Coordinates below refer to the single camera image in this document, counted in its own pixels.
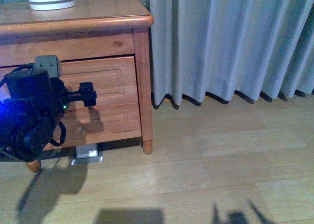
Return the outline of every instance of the curtain fold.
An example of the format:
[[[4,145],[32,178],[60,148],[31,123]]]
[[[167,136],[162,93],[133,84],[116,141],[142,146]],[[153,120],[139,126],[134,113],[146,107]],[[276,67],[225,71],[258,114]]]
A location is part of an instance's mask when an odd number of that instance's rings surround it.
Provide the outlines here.
[[[314,0],[150,0],[155,104],[313,90]]]

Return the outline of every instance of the drawer front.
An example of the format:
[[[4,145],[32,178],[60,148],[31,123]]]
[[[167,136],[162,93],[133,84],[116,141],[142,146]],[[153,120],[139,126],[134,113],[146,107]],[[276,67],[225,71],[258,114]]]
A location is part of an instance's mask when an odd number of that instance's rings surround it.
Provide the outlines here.
[[[133,53],[131,30],[3,39],[0,66],[31,63],[41,55],[56,55],[64,61]]]
[[[68,111],[62,121],[67,128],[63,148],[141,136],[137,103]],[[57,128],[54,137],[59,136]],[[45,150],[55,148],[45,146]]]
[[[92,82],[97,107],[138,103],[132,56],[62,63],[61,79],[70,91],[77,91],[80,82]],[[69,106],[69,110],[82,108],[82,101]]]

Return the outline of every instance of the wooden nightstand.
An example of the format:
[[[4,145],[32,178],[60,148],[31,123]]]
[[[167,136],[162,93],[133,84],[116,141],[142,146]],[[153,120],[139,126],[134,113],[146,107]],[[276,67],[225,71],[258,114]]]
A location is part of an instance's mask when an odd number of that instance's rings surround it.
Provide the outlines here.
[[[152,152],[148,28],[154,19],[139,0],[79,0],[72,8],[33,11],[27,3],[0,6],[0,78],[35,56],[57,55],[72,91],[90,81],[97,105],[71,103],[64,147],[143,138]],[[8,98],[0,89],[0,100]],[[53,149],[48,144],[45,149]]]

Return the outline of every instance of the wooden leg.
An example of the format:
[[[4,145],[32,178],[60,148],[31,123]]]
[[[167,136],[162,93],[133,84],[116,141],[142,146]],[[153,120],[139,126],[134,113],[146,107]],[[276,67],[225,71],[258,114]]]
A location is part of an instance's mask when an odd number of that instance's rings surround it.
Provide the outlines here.
[[[153,152],[153,141],[143,142],[143,151],[145,154],[151,154]]]
[[[37,173],[41,170],[41,162],[37,159],[35,159],[33,162],[26,163],[26,166],[33,173]]]
[[[143,151],[153,151],[153,119],[151,100],[151,72],[149,61],[148,29],[133,30],[139,111],[141,117]]]

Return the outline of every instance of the electrical socket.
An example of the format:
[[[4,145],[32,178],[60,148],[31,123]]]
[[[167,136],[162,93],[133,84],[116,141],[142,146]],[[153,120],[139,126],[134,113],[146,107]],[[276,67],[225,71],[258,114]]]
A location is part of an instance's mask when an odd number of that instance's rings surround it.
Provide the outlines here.
[[[91,158],[91,157],[97,157],[98,156],[98,148],[97,144],[89,144],[84,146],[77,146],[77,158]]]

